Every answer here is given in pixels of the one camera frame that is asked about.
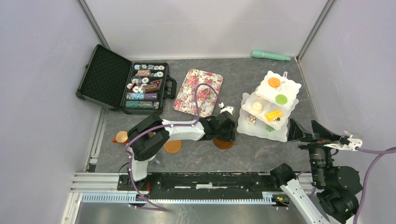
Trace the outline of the green cake piece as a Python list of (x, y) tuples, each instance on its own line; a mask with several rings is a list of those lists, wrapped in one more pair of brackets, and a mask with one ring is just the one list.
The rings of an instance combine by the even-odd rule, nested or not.
[(275, 129), (274, 129), (273, 127), (271, 127), (270, 125), (266, 125), (266, 129), (267, 129), (268, 132), (272, 132), (272, 131), (275, 130)]

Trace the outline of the yellow cube cake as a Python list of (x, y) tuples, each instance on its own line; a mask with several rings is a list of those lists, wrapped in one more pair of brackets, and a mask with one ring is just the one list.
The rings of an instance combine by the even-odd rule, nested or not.
[(277, 110), (273, 110), (271, 112), (268, 112), (265, 115), (265, 118), (268, 122), (272, 122), (272, 121), (279, 121), (283, 116), (283, 113), (281, 110), (277, 109)]

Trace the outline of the green macaron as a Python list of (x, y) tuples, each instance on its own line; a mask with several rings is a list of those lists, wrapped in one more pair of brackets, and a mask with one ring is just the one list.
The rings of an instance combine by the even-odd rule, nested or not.
[(285, 105), (288, 102), (288, 98), (283, 94), (278, 94), (275, 97), (275, 101), (280, 105)]

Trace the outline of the white three-tier cake stand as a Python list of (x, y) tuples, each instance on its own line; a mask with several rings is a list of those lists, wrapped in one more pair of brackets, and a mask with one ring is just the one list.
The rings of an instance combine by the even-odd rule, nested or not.
[[(271, 77), (279, 78), (281, 85), (278, 88), (272, 88), (268, 84), (268, 80)], [(264, 79), (256, 87), (255, 91), (251, 94), (243, 93), (241, 101), (240, 115), (238, 118), (237, 132), (249, 136), (255, 136), (258, 138), (274, 140), (279, 142), (287, 142), (288, 123), (291, 112), (295, 109), (299, 103), (297, 94), (299, 93), (301, 84), (288, 78), (288, 72), (284, 72), (282, 75), (268, 71)], [(283, 94), (288, 98), (288, 102), (285, 105), (276, 103), (275, 97), (278, 94)], [(260, 114), (254, 114), (250, 110), (250, 106), (253, 102), (261, 102), (263, 104), (263, 111)], [(282, 118), (279, 121), (268, 122), (265, 115), (273, 110), (281, 110), (283, 113)], [(256, 117), (256, 123), (254, 126), (249, 125), (246, 122), (246, 117), (253, 115)], [(270, 125), (275, 130), (268, 132), (266, 125)]]

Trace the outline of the cream dome cake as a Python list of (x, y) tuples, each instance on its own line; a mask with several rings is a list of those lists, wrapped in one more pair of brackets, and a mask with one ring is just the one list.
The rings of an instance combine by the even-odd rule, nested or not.
[(254, 114), (260, 114), (263, 111), (263, 104), (261, 102), (253, 102), (250, 106), (250, 110)]

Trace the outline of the white decorated cake slice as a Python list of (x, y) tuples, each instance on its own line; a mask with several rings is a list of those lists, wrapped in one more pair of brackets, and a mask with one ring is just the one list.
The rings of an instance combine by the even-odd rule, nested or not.
[(246, 122), (247, 122), (249, 125), (254, 126), (255, 123), (256, 123), (256, 117), (253, 116), (253, 115), (249, 115), (249, 116), (246, 117)]

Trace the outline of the orange macaron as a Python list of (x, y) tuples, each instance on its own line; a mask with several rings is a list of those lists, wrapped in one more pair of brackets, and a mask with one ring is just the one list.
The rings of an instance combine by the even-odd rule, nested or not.
[(278, 88), (278, 87), (280, 87), (280, 85), (281, 85), (281, 81), (280, 81), (279, 78), (271, 77), (271, 78), (268, 80), (268, 84), (269, 84), (269, 86), (272, 87), (272, 88)]

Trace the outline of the large brown saucer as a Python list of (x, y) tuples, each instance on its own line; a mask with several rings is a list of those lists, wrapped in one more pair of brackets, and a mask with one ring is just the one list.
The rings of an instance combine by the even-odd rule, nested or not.
[(220, 149), (229, 149), (234, 145), (234, 141), (223, 141), (217, 138), (213, 138), (212, 141), (214, 145)]

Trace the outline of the orange-brown saucer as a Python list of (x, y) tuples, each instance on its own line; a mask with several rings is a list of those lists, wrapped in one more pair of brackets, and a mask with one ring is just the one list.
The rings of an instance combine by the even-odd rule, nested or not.
[(179, 152), (180, 149), (182, 148), (182, 141), (181, 140), (168, 141), (164, 144), (163, 148), (167, 153), (175, 154)]

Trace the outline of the orange cup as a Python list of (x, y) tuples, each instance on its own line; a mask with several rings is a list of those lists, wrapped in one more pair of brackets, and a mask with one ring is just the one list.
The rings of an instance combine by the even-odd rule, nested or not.
[(112, 139), (113, 143), (127, 144), (128, 134), (127, 131), (120, 131), (116, 134), (115, 138)]

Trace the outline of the white cup grey handle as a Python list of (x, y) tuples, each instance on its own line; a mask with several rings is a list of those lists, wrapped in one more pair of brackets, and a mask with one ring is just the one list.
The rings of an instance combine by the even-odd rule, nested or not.
[(157, 164), (157, 165), (160, 165), (160, 164), (161, 164), (161, 162), (156, 158), (156, 156), (153, 156), (153, 157), (150, 158), (148, 161), (149, 161), (150, 163)]

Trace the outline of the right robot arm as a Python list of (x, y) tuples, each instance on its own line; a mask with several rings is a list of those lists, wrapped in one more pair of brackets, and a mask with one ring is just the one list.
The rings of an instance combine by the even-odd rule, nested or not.
[(356, 194), (363, 190), (363, 186), (357, 170), (349, 166), (334, 166), (331, 150), (355, 152), (363, 144), (361, 136), (335, 134), (315, 120), (311, 121), (311, 132), (293, 118), (289, 123), (287, 140), (299, 141), (298, 148), (308, 151), (312, 185), (320, 190), (317, 193), (319, 205), (329, 220), (326, 221), (305, 194), (297, 175), (286, 163), (270, 171), (271, 187), (286, 193), (309, 224), (351, 223), (359, 207)]

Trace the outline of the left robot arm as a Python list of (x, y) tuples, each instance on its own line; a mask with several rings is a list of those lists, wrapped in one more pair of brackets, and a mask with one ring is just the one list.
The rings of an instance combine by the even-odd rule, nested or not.
[(130, 156), (129, 184), (135, 190), (147, 184), (148, 162), (165, 143), (175, 140), (210, 141), (217, 147), (235, 141), (236, 120), (229, 111), (191, 121), (169, 121), (151, 114), (127, 132)]

